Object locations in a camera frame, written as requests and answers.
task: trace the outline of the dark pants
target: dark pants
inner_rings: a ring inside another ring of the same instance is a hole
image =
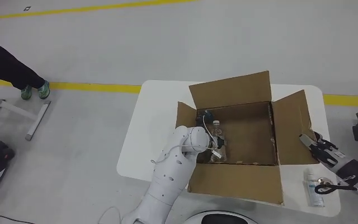
[[[40,88],[45,80],[31,68],[22,64],[12,54],[0,46],[0,80],[12,83],[15,88],[23,90],[27,85]]]

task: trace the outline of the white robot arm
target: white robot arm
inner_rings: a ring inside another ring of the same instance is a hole
[[[185,189],[196,158],[210,144],[202,127],[179,126],[170,136],[154,167],[152,182],[138,207],[124,216],[123,224],[164,224],[174,201]]]

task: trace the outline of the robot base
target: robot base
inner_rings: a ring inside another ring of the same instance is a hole
[[[257,224],[257,222],[233,212],[206,211],[190,217],[184,224]]]

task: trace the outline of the black cable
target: black cable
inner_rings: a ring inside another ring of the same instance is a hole
[[[325,190],[323,192],[320,192],[319,190],[322,188],[328,188],[328,190]],[[333,184],[320,184],[314,188],[314,192],[317,194],[330,194],[335,190],[354,190],[357,191],[357,188],[354,186],[339,186],[339,185],[333,185]]]
[[[1,218],[6,218],[7,220],[11,220],[11,221],[14,221],[14,222],[22,222],[22,223],[27,223],[27,224],[34,224],[33,222],[25,222],[25,221],[20,221],[20,220],[14,220],[13,218],[9,218],[9,217],[6,217],[6,216],[0,216]]]

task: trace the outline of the cable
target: cable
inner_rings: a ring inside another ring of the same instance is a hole
[[[22,223],[27,223],[27,224],[34,224],[33,222],[25,222],[25,221],[20,221],[20,220],[14,220],[13,218],[9,218],[9,217],[6,217],[6,216],[0,216],[1,218],[6,218],[7,220],[11,220],[11,221],[14,221],[14,222],[22,222]]]
[[[211,136],[213,142],[215,143],[215,149],[217,149],[217,148],[219,147],[219,146],[218,146],[218,143],[215,141],[214,137],[211,135],[210,131],[209,131],[208,128],[206,127],[204,118],[205,118],[205,115],[202,116],[202,123],[204,124],[204,127],[205,127],[206,131],[208,131],[208,134]]]
[[[215,150],[213,148],[207,148],[207,147],[203,147],[203,146],[189,146],[189,145],[182,144],[182,145],[173,146],[167,153],[164,154],[164,159],[162,159],[160,161],[151,160],[151,162],[153,164],[158,164],[160,162],[163,162],[164,160],[166,160],[169,157],[170,152],[176,147],[200,147],[200,148],[206,148],[207,150]]]
[[[322,188],[328,188],[328,190],[325,190],[323,192],[320,192],[319,190]],[[333,185],[333,184],[320,184],[314,188],[314,192],[317,194],[330,194],[335,190],[353,190],[357,191],[357,188],[354,186],[339,186],[339,185]]]
[[[120,213],[120,211],[119,211],[119,209],[117,208],[117,207],[115,207],[115,206],[111,206],[111,207],[109,207],[107,210],[105,210],[105,212],[101,215],[101,217],[100,217],[100,219],[98,220],[98,222],[97,222],[97,224],[100,224],[100,222],[101,222],[101,219],[103,218],[103,216],[111,209],[111,208],[114,208],[114,209],[116,209],[117,210],[117,212],[118,212],[118,215],[119,215],[119,224],[121,224],[122,223],[122,220],[121,220],[121,213]]]

